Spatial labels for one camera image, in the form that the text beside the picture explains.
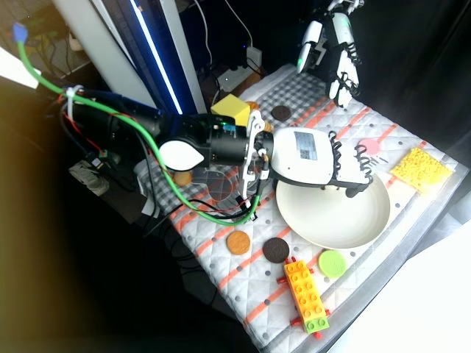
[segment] green tube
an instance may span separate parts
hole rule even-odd
[[[45,79],[44,77],[42,77],[40,74],[38,74],[35,71],[35,69],[32,67],[31,62],[29,61],[28,56],[26,55],[26,52],[24,50],[24,43],[21,42],[21,41],[18,41],[17,45],[18,45],[18,52],[20,53],[20,59],[23,62],[24,67],[28,70],[28,72],[30,72],[31,75],[33,75],[33,77],[36,78],[37,81],[39,81],[39,83],[43,84],[45,87],[47,87],[51,91],[53,91],[57,94],[64,94],[65,92],[62,88],[59,88],[58,86],[52,84],[50,81],[48,81],[47,79]],[[101,110],[105,113],[113,114],[119,120],[121,120],[124,123],[132,126],[134,129],[138,130],[141,133],[141,135],[144,137],[145,141],[149,144],[149,147],[151,148],[151,150],[154,152],[155,158],[157,158],[157,161],[160,163],[160,166],[163,169],[162,174],[165,177],[166,181],[168,182],[168,184],[169,184],[170,188],[172,189],[172,191],[174,192],[174,194],[177,196],[177,198],[185,206],[187,206],[187,207],[191,208],[192,210],[194,210],[196,213],[198,213],[198,215],[200,215],[203,218],[206,218],[209,221],[212,221],[214,223],[221,224],[221,225],[227,226],[227,227],[233,227],[233,226],[238,226],[239,224],[244,224],[255,213],[258,202],[260,200],[259,195],[255,196],[255,198],[253,200],[253,203],[252,203],[252,206],[250,208],[250,211],[242,219],[240,219],[238,221],[234,221],[234,222],[223,221],[221,219],[214,218],[213,216],[208,215],[207,213],[204,213],[204,212],[198,210],[198,208],[193,206],[192,203],[190,203],[190,201],[188,201],[184,197],[184,195],[180,192],[178,187],[175,185],[174,181],[171,179],[169,173],[166,173],[167,172],[166,166],[165,166],[165,163],[163,162],[162,156],[160,155],[159,148],[157,147],[157,144],[155,143],[152,136],[147,132],[146,129],[144,129],[142,127],[142,125],[140,125],[138,122],[132,120],[131,118],[128,118],[127,116],[122,115],[119,111],[114,110],[113,108],[108,107],[107,105],[104,105],[102,103],[98,103],[97,101],[92,101],[91,99],[87,99],[87,98],[84,98],[84,97],[81,97],[81,96],[78,96],[78,95],[74,96],[74,101],[78,101],[79,103],[83,103],[85,105],[88,105],[89,107]]]

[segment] lime green circle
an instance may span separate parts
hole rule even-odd
[[[329,278],[337,278],[347,270],[344,257],[335,250],[327,250],[319,256],[319,268]]]

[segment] black curtain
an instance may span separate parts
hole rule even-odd
[[[471,1],[365,2],[359,99],[471,166]]]

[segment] yellow sponge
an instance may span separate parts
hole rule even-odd
[[[245,101],[229,94],[213,105],[211,112],[213,114],[234,118],[235,125],[247,126],[249,122],[250,106]]]
[[[445,181],[452,171],[428,153],[415,148],[391,170],[391,173],[418,191],[426,193],[434,185]]]

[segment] led light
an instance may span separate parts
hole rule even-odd
[[[147,28],[144,17],[142,16],[142,13],[138,9],[134,0],[130,0],[130,2],[131,2],[131,6],[132,6],[132,9],[134,10],[136,17],[138,18],[139,24],[141,25],[142,32],[144,33],[144,37],[146,37],[147,44],[149,44],[150,51],[152,52],[152,55],[154,55],[155,62],[157,63],[160,73],[162,74],[163,81],[165,82],[167,89],[169,90],[172,101],[174,101],[175,108],[177,108],[177,112],[179,114],[182,114],[182,108],[180,108],[180,104],[178,103],[177,97],[175,96],[174,89],[172,88],[170,84],[169,77],[167,76],[165,68],[163,67],[162,60],[160,59],[159,53],[157,52],[157,48],[155,47],[154,41],[152,40],[152,37],[149,32],[149,28]]]
[[[0,76],[33,89],[39,85],[39,82],[25,69],[23,63],[2,47],[0,47]]]

